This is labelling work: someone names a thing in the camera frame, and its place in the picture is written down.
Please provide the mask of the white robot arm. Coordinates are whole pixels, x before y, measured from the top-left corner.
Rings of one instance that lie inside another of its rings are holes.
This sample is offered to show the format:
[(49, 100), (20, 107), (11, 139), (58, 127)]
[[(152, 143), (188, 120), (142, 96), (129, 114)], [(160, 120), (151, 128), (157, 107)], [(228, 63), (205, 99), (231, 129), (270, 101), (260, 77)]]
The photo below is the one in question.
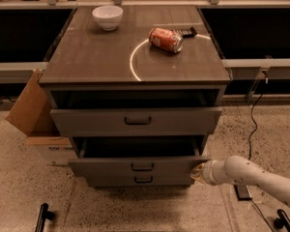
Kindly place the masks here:
[(255, 186), (290, 208), (290, 179), (268, 172), (240, 156), (231, 156), (225, 160), (208, 160), (192, 168), (190, 177), (211, 186)]

